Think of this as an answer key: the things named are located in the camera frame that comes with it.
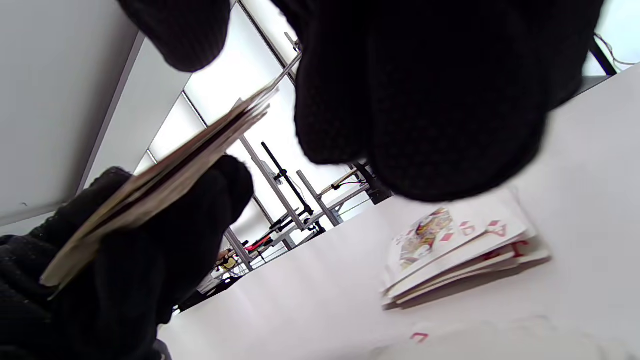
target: white table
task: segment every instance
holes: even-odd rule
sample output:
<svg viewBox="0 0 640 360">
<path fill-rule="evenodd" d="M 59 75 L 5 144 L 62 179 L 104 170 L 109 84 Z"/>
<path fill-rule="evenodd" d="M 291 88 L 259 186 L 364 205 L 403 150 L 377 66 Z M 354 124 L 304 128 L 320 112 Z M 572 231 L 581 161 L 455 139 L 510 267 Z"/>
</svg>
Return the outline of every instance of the white table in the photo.
<svg viewBox="0 0 640 360">
<path fill-rule="evenodd" d="M 640 354 L 639 138 L 640 66 L 553 114 L 543 152 L 509 184 L 554 253 L 547 264 L 383 311 L 378 289 L 388 243 L 425 208 L 395 197 L 176 316 L 159 337 L 176 360 L 327 359 L 418 322 L 547 315 L 626 341 Z"/>
</svg>

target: black knit glove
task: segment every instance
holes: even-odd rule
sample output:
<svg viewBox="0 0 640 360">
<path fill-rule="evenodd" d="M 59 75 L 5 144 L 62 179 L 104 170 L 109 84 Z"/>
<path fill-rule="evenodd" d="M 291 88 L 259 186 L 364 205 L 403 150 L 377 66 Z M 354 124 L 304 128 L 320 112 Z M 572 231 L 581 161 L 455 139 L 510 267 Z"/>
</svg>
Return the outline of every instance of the black knit glove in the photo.
<svg viewBox="0 0 640 360">
<path fill-rule="evenodd" d="M 228 0 L 119 1 L 176 69 L 220 54 Z M 309 160 L 365 158 L 394 192 L 435 202 L 499 186 L 537 155 L 547 113 L 580 88 L 603 0 L 272 2 L 303 46 Z"/>
<path fill-rule="evenodd" d="M 230 156 L 139 228 L 102 239 L 95 261 L 55 299 L 54 324 L 86 359 L 155 359 L 159 323 L 216 262 L 223 233 L 249 203 L 253 183 Z"/>
<path fill-rule="evenodd" d="M 137 229 L 102 239 L 94 261 L 53 300 L 38 281 L 57 250 L 131 175 L 111 168 L 27 236 L 0 238 L 0 354 L 16 359 L 158 359 L 159 323 L 215 265 L 223 233 L 253 194 L 230 156 Z"/>
</svg>

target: stack of playing cards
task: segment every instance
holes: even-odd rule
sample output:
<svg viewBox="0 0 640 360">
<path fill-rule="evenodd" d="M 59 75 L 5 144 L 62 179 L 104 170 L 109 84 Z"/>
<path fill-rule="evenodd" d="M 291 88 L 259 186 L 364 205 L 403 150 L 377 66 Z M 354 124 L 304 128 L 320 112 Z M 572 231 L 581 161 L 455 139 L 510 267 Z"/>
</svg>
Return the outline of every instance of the stack of playing cards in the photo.
<svg viewBox="0 0 640 360">
<path fill-rule="evenodd" d="M 482 323 L 455 331 L 414 332 L 406 341 L 352 357 L 362 360 L 629 360 L 637 359 L 618 342 L 563 331 L 542 317 L 497 325 Z"/>
<path fill-rule="evenodd" d="M 508 190 L 437 205 L 393 239 L 384 301 L 402 304 L 460 279 L 549 257 Z"/>
<path fill-rule="evenodd" d="M 132 177 L 71 237 L 40 282 L 61 290 L 94 257 L 100 239 L 138 227 L 185 195 L 242 134 L 262 119 L 277 82 L 237 104 L 228 114 L 144 173 Z"/>
</svg>

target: deck of cards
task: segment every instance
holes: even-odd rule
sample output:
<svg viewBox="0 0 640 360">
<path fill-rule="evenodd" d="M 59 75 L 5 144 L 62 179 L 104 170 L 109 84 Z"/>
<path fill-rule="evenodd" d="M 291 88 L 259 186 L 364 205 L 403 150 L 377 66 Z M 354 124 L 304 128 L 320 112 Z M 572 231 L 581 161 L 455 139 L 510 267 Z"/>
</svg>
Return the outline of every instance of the deck of cards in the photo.
<svg viewBox="0 0 640 360">
<path fill-rule="evenodd" d="M 508 190 L 436 205 L 392 240 L 384 303 L 402 305 L 461 279 L 549 258 Z"/>
<path fill-rule="evenodd" d="M 276 86 L 274 81 L 239 102 L 156 166 L 130 178 L 69 239 L 40 283 L 60 291 L 94 259 L 106 234 L 138 227 L 185 195 L 242 134 L 266 116 Z"/>
</svg>

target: ceiling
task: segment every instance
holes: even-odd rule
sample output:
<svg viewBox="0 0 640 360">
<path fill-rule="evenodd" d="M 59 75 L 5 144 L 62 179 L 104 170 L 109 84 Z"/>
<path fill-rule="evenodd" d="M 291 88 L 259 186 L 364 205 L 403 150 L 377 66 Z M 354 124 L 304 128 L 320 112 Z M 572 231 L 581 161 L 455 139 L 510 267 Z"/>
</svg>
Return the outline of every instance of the ceiling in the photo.
<svg viewBox="0 0 640 360">
<path fill-rule="evenodd" d="M 137 34 L 115 0 L 0 1 L 0 225 L 75 194 Z"/>
</svg>

